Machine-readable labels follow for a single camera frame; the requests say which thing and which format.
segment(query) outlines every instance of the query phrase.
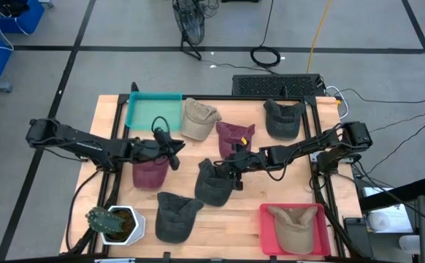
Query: desk fan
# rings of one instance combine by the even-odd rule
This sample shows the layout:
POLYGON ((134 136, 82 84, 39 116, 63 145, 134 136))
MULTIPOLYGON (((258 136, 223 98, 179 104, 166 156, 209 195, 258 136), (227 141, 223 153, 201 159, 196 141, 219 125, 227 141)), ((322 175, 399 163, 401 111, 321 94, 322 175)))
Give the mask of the desk fan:
POLYGON ((178 28, 182 32, 180 50, 201 61, 202 57, 194 47, 204 39, 204 15, 198 0, 172 0, 172 7, 178 28), (196 55, 183 48, 184 42, 190 45, 196 55))

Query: maroon cap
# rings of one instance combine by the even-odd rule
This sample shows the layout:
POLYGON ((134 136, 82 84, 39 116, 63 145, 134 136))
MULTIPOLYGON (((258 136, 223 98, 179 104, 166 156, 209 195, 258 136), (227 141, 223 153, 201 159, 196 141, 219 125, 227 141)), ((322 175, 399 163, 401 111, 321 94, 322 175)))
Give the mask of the maroon cap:
POLYGON ((235 153, 235 150, 232 149, 232 145, 244 145, 242 138, 247 140, 247 150, 251 149, 251 137, 255 134, 255 124, 247 128, 218 121, 215 124, 215 129, 219 134, 219 152, 221 153, 222 159, 235 153))
POLYGON ((133 186, 144 189, 157 189, 162 186, 169 169, 169 159, 166 156, 155 161, 133 164, 133 186))

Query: succulent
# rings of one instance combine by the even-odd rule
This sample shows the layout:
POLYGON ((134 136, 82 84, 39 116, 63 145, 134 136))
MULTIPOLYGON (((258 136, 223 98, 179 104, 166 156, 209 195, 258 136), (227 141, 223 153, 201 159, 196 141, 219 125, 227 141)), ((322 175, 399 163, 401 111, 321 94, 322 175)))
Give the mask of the succulent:
POLYGON ((94 207, 91 209, 89 213, 86 214, 86 218, 88 219, 89 227, 96 232, 109 235, 123 232, 121 224, 125 219, 102 207, 94 207))

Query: yellow cable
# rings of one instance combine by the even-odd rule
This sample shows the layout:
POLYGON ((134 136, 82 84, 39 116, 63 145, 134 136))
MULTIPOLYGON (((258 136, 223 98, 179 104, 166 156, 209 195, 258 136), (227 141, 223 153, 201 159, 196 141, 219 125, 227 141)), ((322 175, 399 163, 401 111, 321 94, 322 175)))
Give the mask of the yellow cable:
POLYGON ((320 34, 321 28, 323 27, 324 19, 326 18, 326 14, 328 13, 329 5, 331 4, 331 2, 332 0, 328 0, 328 3, 326 3, 326 8, 324 10, 323 17, 321 18, 320 25, 318 26, 315 38, 313 39, 312 48, 310 49, 310 57, 308 58, 307 74, 310 71, 310 65, 312 64, 313 48, 315 48, 316 40, 318 39, 318 35, 320 34))

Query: potted plant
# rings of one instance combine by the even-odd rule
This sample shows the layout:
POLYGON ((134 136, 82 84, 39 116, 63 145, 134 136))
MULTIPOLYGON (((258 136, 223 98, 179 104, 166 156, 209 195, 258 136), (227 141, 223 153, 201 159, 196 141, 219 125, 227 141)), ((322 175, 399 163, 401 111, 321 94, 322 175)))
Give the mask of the potted plant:
POLYGON ((94 207, 86 218, 105 245, 131 245, 145 235, 145 217, 131 206, 113 205, 109 210, 94 207))

